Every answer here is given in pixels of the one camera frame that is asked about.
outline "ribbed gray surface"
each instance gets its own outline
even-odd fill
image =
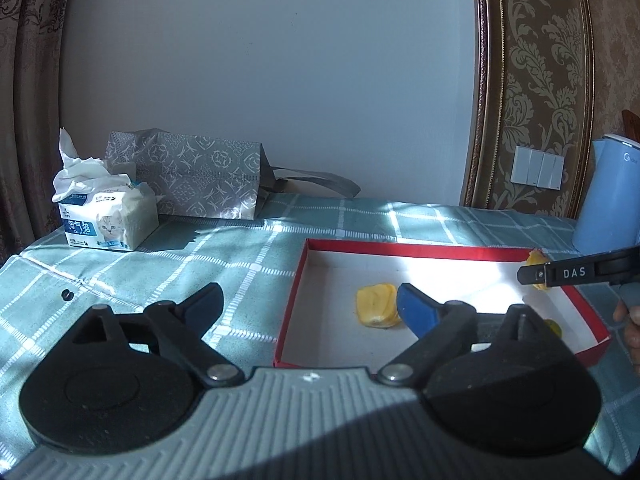
[[[581,450],[515,460],[471,449],[431,422],[415,392],[377,384],[363,369],[260,368],[242,386],[207,392],[190,420],[152,446],[100,458],[39,447],[6,478],[600,480],[612,476]]]

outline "metal screw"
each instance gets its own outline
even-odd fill
[[[404,381],[414,374],[414,369],[409,365],[403,363],[397,363],[393,365],[387,365],[382,368],[382,375],[389,381],[396,383],[398,381]]]
[[[207,377],[214,381],[228,381],[238,374],[238,369],[233,365],[213,365],[207,368]]]

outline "yellow fruit piece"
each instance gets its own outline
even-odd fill
[[[401,319],[396,307],[397,289],[391,283],[364,286],[356,293],[356,314],[364,326],[389,328]]]
[[[529,253],[529,257],[527,258],[525,265],[546,264],[549,261],[549,258],[547,258],[541,251],[534,249]],[[542,283],[536,283],[534,287],[537,290],[548,290],[548,287]]]
[[[558,323],[556,323],[553,319],[545,319],[545,323],[549,326],[554,334],[562,339],[562,329],[560,328],[560,325],[558,325]]]

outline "finger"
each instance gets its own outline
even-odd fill
[[[629,317],[636,325],[640,325],[640,306],[633,306],[629,309]]]
[[[620,300],[616,305],[616,309],[613,311],[613,321],[615,321],[616,323],[620,323],[625,319],[626,314],[628,314],[626,305],[622,300]]]
[[[624,331],[625,343],[631,348],[640,348],[640,326],[628,322]]]

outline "light switch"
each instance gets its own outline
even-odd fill
[[[527,183],[527,173],[529,172],[532,151],[533,150],[529,148],[516,146],[516,152],[513,156],[513,169],[511,170],[511,181],[514,184]]]
[[[554,163],[554,170],[551,173],[551,183],[549,187],[551,189],[560,189],[562,184],[562,170],[564,170],[564,156],[554,155],[556,161]]]
[[[514,184],[560,189],[564,156],[516,146],[511,181]]]
[[[553,153],[545,153],[542,157],[542,166],[540,167],[540,177],[538,178],[538,187],[551,187],[551,175],[554,171],[556,156]]]
[[[531,159],[529,162],[529,170],[527,171],[527,185],[538,186],[538,179],[540,178],[540,169],[542,168],[542,159],[544,157],[543,152],[538,150],[531,150]]]

